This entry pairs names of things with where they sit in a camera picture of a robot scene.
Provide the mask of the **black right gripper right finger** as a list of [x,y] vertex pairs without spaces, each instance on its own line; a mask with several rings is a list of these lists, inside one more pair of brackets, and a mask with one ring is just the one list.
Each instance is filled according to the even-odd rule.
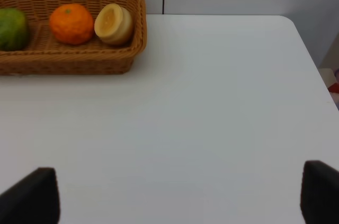
[[320,160],[305,162],[300,209],[305,223],[338,223],[338,170]]

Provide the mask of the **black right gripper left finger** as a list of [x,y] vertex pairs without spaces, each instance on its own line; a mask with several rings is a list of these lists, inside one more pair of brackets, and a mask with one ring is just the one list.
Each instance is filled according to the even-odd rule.
[[56,171],[39,167],[1,193],[1,223],[58,223],[60,198]]

